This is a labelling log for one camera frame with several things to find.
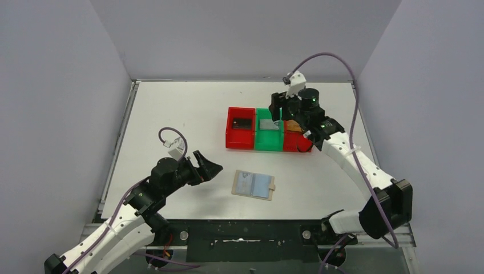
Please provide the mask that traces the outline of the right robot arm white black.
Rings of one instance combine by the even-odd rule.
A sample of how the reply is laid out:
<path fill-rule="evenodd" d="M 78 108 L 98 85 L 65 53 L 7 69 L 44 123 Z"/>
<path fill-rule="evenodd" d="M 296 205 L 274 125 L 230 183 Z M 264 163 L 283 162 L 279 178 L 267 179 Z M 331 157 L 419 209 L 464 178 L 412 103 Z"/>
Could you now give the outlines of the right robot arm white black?
<path fill-rule="evenodd" d="M 342 209 L 323 218 L 324 241 L 334 244 L 345 233 L 360 232 L 374 239 L 395 237 L 396 228 L 411 221 L 412 185 L 387 174 L 353 143 L 351 134 L 320 107 L 318 90 L 273 93 L 268 109 L 274 121 L 296 122 L 304 138 L 337 163 L 367 200 L 359 211 Z"/>

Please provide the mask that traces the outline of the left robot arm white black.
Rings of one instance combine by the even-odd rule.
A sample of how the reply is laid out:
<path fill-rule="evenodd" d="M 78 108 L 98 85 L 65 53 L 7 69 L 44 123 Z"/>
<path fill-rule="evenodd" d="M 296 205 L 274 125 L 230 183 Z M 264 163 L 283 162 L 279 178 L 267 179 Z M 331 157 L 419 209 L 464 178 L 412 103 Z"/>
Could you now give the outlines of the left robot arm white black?
<path fill-rule="evenodd" d="M 137 250 L 152 242 L 163 243 L 169 223 L 159 210 L 166 199 L 186 185 L 196 186 L 217 176 L 223 166 L 194 151 L 189 158 L 161 158 L 150 176 L 122 196 L 114 213 L 78 245 L 44 262 L 45 273 L 108 273 Z"/>

